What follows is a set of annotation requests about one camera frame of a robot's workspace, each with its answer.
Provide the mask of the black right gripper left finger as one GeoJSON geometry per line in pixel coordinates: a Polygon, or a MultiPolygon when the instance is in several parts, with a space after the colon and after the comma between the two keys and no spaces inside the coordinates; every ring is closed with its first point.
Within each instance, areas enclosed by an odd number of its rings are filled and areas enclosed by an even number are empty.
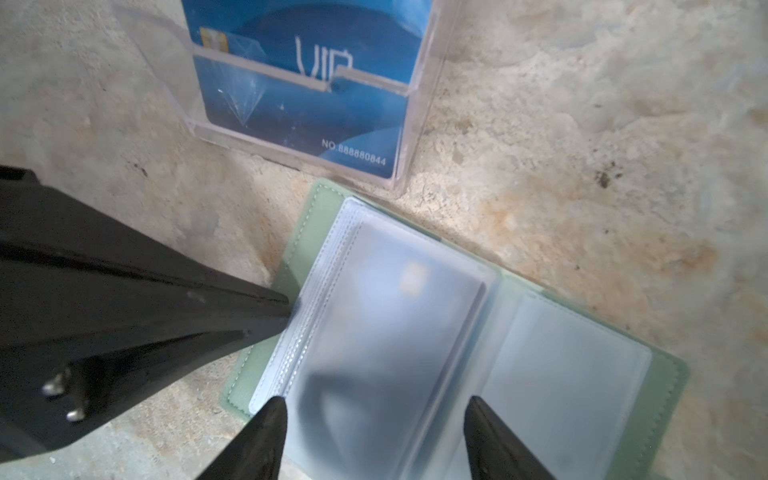
{"type": "Polygon", "coordinates": [[[261,480],[279,477],[288,424],[283,397],[270,398],[197,480],[261,480]]]}

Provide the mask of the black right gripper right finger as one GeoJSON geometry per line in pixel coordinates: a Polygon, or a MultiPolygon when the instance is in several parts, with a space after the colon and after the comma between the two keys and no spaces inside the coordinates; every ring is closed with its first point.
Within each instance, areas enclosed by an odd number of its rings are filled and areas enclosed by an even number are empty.
{"type": "Polygon", "coordinates": [[[465,409],[463,432],[473,480],[555,477],[479,396],[465,409]]]}

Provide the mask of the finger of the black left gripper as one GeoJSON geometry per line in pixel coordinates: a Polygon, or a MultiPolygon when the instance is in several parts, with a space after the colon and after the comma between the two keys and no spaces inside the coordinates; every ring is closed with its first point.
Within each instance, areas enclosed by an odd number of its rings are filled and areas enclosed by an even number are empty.
{"type": "Polygon", "coordinates": [[[1,170],[1,458],[66,447],[282,332],[286,296],[1,170]]]}

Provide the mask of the blue credit card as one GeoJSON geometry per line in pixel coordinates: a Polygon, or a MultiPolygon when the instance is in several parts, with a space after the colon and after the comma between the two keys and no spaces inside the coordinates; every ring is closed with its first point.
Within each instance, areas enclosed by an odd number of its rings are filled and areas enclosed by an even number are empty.
{"type": "Polygon", "coordinates": [[[394,478],[485,289],[466,258],[359,239],[291,389],[291,460],[313,479],[394,478]]]}

